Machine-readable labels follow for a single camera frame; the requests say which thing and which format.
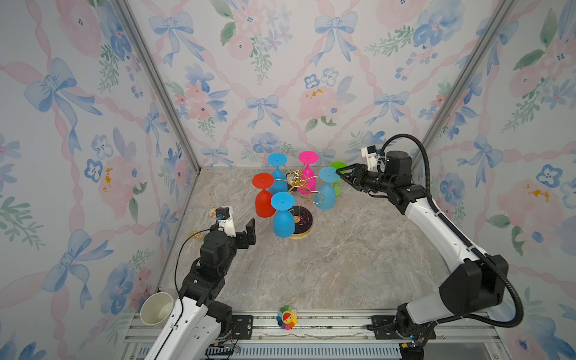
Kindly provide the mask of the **teal wine glass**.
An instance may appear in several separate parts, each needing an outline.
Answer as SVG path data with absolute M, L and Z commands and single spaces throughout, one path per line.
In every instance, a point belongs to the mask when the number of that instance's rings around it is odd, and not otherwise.
M 337 174 L 334 167 L 327 166 L 319 171 L 319 178 L 323 184 L 317 189 L 315 193 L 314 203 L 318 209 L 327 211 L 335 206 L 336 193 L 334 184 L 338 182 L 341 177 Z

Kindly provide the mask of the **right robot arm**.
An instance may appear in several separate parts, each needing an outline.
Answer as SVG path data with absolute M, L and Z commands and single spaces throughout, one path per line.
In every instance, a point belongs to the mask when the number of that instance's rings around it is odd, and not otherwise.
M 355 163 L 336 173 L 357 191 L 383 197 L 411 220 L 439 251 L 450 271 L 439 289 L 397 308 L 388 332 L 423 341 L 432 325 L 470 317 L 502 303 L 508 263 L 475 246 L 428 197 L 425 187 L 412 180 L 412 158 L 404 151 L 377 157 L 371 151 L 365 164 Z

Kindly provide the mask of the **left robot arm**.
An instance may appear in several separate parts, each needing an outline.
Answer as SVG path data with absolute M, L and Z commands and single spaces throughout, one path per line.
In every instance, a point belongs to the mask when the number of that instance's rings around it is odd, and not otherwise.
M 147 359 L 203 359 L 211 345 L 233 333 L 232 308 L 216 300 L 239 249 L 257 242 L 255 219 L 245 231 L 228 234 L 217 221 L 203 238 L 197 258 L 184 277 L 178 299 Z

